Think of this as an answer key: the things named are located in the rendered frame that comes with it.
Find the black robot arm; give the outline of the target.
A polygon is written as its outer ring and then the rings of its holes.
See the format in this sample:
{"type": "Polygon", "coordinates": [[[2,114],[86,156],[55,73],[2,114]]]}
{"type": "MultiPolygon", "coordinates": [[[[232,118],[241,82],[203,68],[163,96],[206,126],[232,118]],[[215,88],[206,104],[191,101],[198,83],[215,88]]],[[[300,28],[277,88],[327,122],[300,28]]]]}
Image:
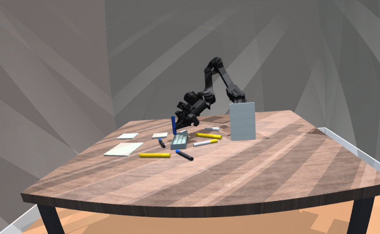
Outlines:
{"type": "MultiPolygon", "coordinates": [[[[192,105],[196,105],[200,112],[206,108],[210,109],[211,104],[216,102],[216,97],[212,88],[212,75],[219,73],[224,83],[226,84],[227,96],[233,104],[246,103],[245,94],[241,91],[231,80],[226,70],[224,69],[222,59],[215,57],[209,62],[208,66],[204,69],[205,76],[205,89],[202,92],[198,92],[198,95],[192,91],[187,92],[184,96],[186,104],[179,102],[177,108],[190,114],[193,110],[192,105]],[[214,68],[214,69],[213,69],[214,68]],[[213,70],[212,70],[213,69],[213,70]],[[203,99],[204,96],[204,99],[203,99]],[[192,107],[190,107],[192,106],[192,107]]],[[[183,112],[184,113],[184,112],[183,112]]]]}

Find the grey keyboard with white letter keys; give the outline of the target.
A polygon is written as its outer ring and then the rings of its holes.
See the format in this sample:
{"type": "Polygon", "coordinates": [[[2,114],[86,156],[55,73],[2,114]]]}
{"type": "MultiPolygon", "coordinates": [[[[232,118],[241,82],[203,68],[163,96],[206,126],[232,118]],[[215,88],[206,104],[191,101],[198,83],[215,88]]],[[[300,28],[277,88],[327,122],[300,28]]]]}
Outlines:
{"type": "Polygon", "coordinates": [[[188,137],[188,132],[177,133],[176,138],[174,136],[172,142],[170,143],[171,150],[186,149],[188,137]]]}

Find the white sheet of paper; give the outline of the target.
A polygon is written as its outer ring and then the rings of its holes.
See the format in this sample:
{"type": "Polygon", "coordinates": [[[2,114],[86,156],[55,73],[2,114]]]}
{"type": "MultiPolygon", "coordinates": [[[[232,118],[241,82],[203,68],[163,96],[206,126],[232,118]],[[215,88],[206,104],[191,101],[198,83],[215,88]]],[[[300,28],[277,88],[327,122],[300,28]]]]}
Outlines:
{"type": "Polygon", "coordinates": [[[121,156],[128,157],[138,148],[140,148],[144,143],[120,143],[113,149],[109,150],[104,156],[121,156]]]}

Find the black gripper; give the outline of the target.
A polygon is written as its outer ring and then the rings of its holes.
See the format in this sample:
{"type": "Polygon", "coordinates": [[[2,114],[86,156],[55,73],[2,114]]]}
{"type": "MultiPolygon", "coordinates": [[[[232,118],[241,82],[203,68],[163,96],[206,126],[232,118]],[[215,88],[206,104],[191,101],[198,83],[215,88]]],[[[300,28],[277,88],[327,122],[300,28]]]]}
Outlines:
{"type": "MultiPolygon", "coordinates": [[[[187,114],[185,111],[176,111],[175,114],[178,117],[178,120],[176,122],[175,129],[181,129],[187,126],[191,126],[191,123],[194,123],[194,126],[199,125],[199,120],[197,119],[197,116],[200,116],[200,110],[196,105],[192,105],[193,110],[190,114],[187,114]]],[[[192,107],[190,106],[190,107],[192,107]]]]}

